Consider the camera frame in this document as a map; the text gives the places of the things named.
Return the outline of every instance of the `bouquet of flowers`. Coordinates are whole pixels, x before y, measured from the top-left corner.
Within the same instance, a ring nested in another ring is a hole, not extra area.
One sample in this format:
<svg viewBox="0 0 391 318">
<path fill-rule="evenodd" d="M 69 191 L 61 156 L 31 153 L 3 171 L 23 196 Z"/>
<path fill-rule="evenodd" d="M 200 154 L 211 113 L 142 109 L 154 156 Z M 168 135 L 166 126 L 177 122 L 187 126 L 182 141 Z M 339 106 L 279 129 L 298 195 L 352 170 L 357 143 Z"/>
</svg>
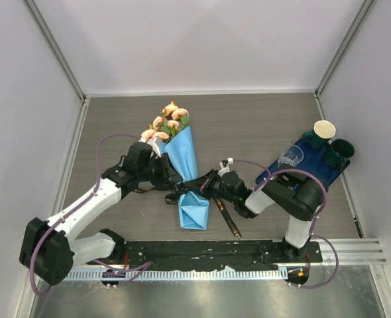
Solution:
<svg viewBox="0 0 391 318">
<path fill-rule="evenodd" d="M 169 155 L 170 162 L 184 182 L 198 177 L 196 154 L 190 127 L 190 114 L 171 102 L 162 110 L 149 128 L 141 134 L 148 140 L 159 137 L 163 140 L 160 151 Z M 206 230 L 209 216 L 209 201 L 194 192 L 179 198 L 178 210 L 183 229 Z"/>
</svg>

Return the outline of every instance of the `clear plastic cup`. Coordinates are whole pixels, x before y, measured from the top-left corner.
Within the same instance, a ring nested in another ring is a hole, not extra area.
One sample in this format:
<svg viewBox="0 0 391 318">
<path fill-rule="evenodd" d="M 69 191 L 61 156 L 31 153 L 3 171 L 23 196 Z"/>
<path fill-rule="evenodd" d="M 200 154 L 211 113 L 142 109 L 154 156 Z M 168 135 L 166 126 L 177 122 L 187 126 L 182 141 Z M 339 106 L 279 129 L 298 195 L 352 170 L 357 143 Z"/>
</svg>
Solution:
<svg viewBox="0 0 391 318">
<path fill-rule="evenodd" d="M 295 144 L 285 146 L 278 158 L 278 167 L 282 164 L 297 166 L 303 160 L 303 150 Z"/>
</svg>

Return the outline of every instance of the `metal frame edge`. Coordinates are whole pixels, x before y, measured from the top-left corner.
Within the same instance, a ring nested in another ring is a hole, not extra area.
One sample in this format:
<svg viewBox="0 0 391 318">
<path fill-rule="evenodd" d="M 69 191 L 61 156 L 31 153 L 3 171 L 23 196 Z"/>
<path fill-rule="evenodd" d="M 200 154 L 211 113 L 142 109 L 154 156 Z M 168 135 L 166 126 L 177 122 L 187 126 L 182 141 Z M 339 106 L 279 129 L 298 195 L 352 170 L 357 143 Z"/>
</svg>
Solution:
<svg viewBox="0 0 391 318">
<path fill-rule="evenodd" d="M 83 103 L 85 101 L 85 94 L 83 93 L 81 86 L 79 85 L 75 75 L 70 69 L 68 62 L 66 61 L 59 45 L 57 44 L 56 39 L 52 35 L 50 28 L 48 28 L 48 25 L 45 22 L 41 12 L 39 11 L 39 8 L 36 5 L 35 1 L 22 0 L 22 2 L 25 4 L 25 7 L 28 9 L 29 14 L 33 18 L 39 31 L 41 32 L 42 37 L 44 37 L 48 47 L 51 49 L 54 57 L 56 58 L 61 69 L 63 70 L 70 84 L 72 85 L 74 91 L 76 92 L 76 95 L 78 95 L 80 101 Z"/>
<path fill-rule="evenodd" d="M 343 40 L 341 41 L 339 48 L 337 49 L 336 53 L 334 54 L 334 57 L 331 60 L 331 63 L 329 64 L 327 70 L 325 71 L 325 74 L 323 75 L 323 77 L 322 77 L 322 79 L 321 79 L 321 81 L 315 91 L 315 93 L 318 96 L 320 96 L 323 93 L 323 90 L 327 86 L 329 80 L 331 79 L 331 76 L 334 74 L 334 71 L 336 70 L 341 59 L 345 55 L 350 44 L 353 42 L 353 39 L 356 37 L 356 34 L 358 33 L 360 26 L 362 25 L 363 21 L 365 20 L 366 16 L 369 14 L 369 12 L 372 9 L 372 6 L 374 4 L 375 4 L 375 0 L 364 0 L 362 5 L 359 7 L 352 23 L 350 24 L 349 29 L 347 30 L 346 34 L 344 35 Z"/>
<path fill-rule="evenodd" d="M 321 115 L 322 119 L 325 119 L 328 121 L 328 115 L 326 110 L 323 108 L 323 102 L 322 98 L 320 95 L 315 94 L 315 100 L 316 100 L 316 105 L 319 110 L 319 114 Z M 353 199 L 353 196 L 351 195 L 351 186 L 350 183 L 347 181 L 347 173 L 346 171 L 343 171 L 343 173 L 340 175 L 341 183 L 343 184 L 343 189 L 344 192 L 346 193 L 346 198 L 347 202 L 349 203 L 350 211 L 353 216 L 353 221 L 356 223 L 355 225 L 357 226 L 357 230 L 359 232 L 359 236 L 361 238 L 365 238 L 362 225 L 361 225 L 361 220 L 359 219 L 359 214 L 357 213 L 357 204 L 355 204 L 355 200 Z"/>
<path fill-rule="evenodd" d="M 66 155 L 66 159 L 63 163 L 62 168 L 62 176 L 60 177 L 60 183 L 58 186 L 58 191 L 56 194 L 56 198 L 54 200 L 54 206 L 52 208 L 51 214 L 58 213 L 62 206 L 64 199 L 66 197 L 66 192 L 68 190 L 68 184 L 70 175 L 72 173 L 72 168 L 75 161 L 76 152 L 78 150 L 79 140 L 81 137 L 82 129 L 84 127 L 85 122 L 85 116 L 88 110 L 89 105 L 89 99 L 86 99 L 81 105 L 80 110 L 78 111 L 78 114 L 76 116 L 76 121 L 74 125 L 74 131 L 72 134 L 72 139 L 70 141 L 69 149 Z M 32 288 L 30 286 L 29 282 L 29 272 L 27 271 L 25 275 L 25 282 L 24 287 L 22 290 L 22 294 L 19 298 L 19 302 L 17 304 L 17 309 L 15 313 L 15 318 L 28 318 L 31 311 L 32 311 L 32 305 L 35 299 L 35 294 L 32 291 Z"/>
<path fill-rule="evenodd" d="M 183 95 L 238 95 L 238 94 L 276 94 L 276 93 L 315 93 L 315 89 L 247 89 L 211 91 L 153 91 L 135 93 L 88 93 L 87 97 L 144 97 L 144 96 L 183 96 Z"/>
<path fill-rule="evenodd" d="M 86 99 L 81 104 L 80 110 L 76 117 L 72 139 L 70 141 L 68 153 L 63 164 L 62 176 L 60 178 L 60 184 L 58 186 L 58 191 L 56 194 L 56 199 L 54 200 L 54 206 L 52 208 L 51 215 L 60 212 L 63 208 L 63 203 L 66 198 L 70 176 L 72 175 L 72 168 L 74 167 L 76 152 L 78 151 L 79 141 L 81 138 L 82 129 L 84 128 L 88 107 L 89 99 Z"/>
<path fill-rule="evenodd" d="M 386 317 L 391 317 L 391 276 L 388 265 L 370 265 L 372 278 L 380 297 L 382 308 Z"/>
</svg>

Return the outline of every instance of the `blue tray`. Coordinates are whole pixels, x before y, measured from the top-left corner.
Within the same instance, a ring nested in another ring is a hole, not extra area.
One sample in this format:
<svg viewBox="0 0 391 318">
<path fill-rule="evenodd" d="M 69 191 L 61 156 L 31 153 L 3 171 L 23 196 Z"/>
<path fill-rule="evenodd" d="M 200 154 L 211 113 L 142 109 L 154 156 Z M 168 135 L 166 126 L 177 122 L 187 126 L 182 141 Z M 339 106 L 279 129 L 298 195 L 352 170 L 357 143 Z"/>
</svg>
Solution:
<svg viewBox="0 0 391 318">
<path fill-rule="evenodd" d="M 315 177 L 324 182 L 328 187 L 334 182 L 335 179 L 344 171 L 350 164 L 350 160 L 347 160 L 344 169 L 334 169 L 328 166 L 322 159 L 323 153 L 329 148 L 329 144 L 321 147 L 320 149 L 312 149 L 310 146 L 299 139 L 296 143 L 303 150 L 304 158 L 302 162 L 297 165 L 297 169 L 310 172 Z M 278 169 L 278 159 L 268 167 L 270 173 L 275 172 Z M 264 178 L 268 176 L 268 172 L 264 171 L 256 178 L 256 183 L 259 184 Z"/>
</svg>

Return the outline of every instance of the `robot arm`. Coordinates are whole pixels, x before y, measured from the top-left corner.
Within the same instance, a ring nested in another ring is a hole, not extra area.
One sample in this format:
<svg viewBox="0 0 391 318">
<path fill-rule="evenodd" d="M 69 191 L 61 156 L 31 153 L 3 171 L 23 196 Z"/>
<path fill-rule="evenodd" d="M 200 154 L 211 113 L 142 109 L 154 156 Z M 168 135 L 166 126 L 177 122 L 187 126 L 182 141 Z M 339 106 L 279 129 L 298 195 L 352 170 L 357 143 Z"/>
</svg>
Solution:
<svg viewBox="0 0 391 318">
<path fill-rule="evenodd" d="M 98 215 L 136 190 L 141 182 L 151 182 L 156 189 L 172 189 L 174 184 L 182 181 L 171 167 L 168 155 L 160 154 L 160 141 L 154 138 L 147 143 L 135 142 L 117 165 L 102 174 L 95 193 L 94 186 L 47 220 L 33 219 L 25 231 L 19 256 L 21 264 L 30 267 L 36 244 L 59 220 L 62 222 L 50 233 L 36 255 L 34 267 L 35 274 L 51 286 L 61 282 L 74 266 L 98 258 L 120 260 L 125 240 L 113 231 L 105 229 L 92 237 L 76 238 Z M 230 201 L 244 218 L 256 217 L 277 202 L 291 215 L 284 239 L 288 243 L 286 254 L 300 256 L 309 240 L 313 214 L 323 199 L 319 186 L 311 179 L 294 173 L 278 176 L 252 191 L 234 171 L 230 171 L 230 163 L 232 160 L 222 161 L 219 171 L 211 170 L 196 180 L 181 184 L 181 188 L 207 199 L 216 197 Z M 93 197 L 85 205 L 64 219 L 64 215 L 81 205 L 92 193 Z"/>
<path fill-rule="evenodd" d="M 304 256 L 313 216 L 323 201 L 320 186 L 309 177 L 294 172 L 280 174 L 252 191 L 229 169 L 232 163 L 232 158 L 224 160 L 219 164 L 219 171 L 211 170 L 196 180 L 184 183 L 183 187 L 208 199 L 218 197 L 233 203 L 234 209 L 246 219 L 256 217 L 273 203 L 279 204 L 290 214 L 284 252 L 290 259 Z M 279 170 L 283 169 L 294 167 L 283 164 Z"/>
<path fill-rule="evenodd" d="M 135 142 L 117 165 L 102 174 L 98 190 L 91 200 L 70 217 L 63 219 L 64 215 L 82 204 L 95 191 L 95 186 L 65 210 L 47 220 L 33 219 L 25 231 L 19 256 L 21 264 L 30 267 L 37 242 L 59 219 L 63 221 L 44 241 L 35 262 L 35 274 L 51 286 L 61 282 L 74 266 L 98 258 L 121 259 L 125 240 L 113 231 L 101 230 L 92 237 L 78 240 L 76 237 L 104 210 L 136 190 L 140 182 L 151 182 L 154 187 L 164 189 L 167 185 L 182 181 L 170 166 L 168 155 L 160 155 L 156 144 L 158 141 L 152 139 L 150 143 Z"/>
</svg>

